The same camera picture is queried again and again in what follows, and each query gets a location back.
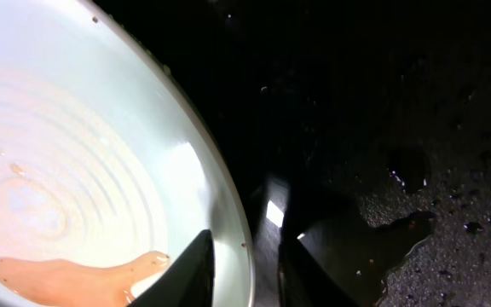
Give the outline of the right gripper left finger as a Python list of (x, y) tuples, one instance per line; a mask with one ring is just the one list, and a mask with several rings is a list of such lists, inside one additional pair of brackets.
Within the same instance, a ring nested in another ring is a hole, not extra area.
[(130, 307), (211, 307), (214, 279), (212, 233), (204, 229)]

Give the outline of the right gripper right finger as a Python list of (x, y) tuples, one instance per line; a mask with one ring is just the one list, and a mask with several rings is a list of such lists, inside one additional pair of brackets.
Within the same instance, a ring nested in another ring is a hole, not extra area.
[(283, 307), (357, 307), (297, 238), (282, 235), (278, 288)]

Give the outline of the light blue plate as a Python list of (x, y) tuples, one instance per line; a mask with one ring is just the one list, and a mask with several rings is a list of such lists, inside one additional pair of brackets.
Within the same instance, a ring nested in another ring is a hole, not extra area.
[[(251, 235), (199, 116), (90, 1), (0, 1), (0, 257), (178, 258), (211, 231), (215, 306), (250, 306)], [(0, 306), (27, 300), (0, 283)]]

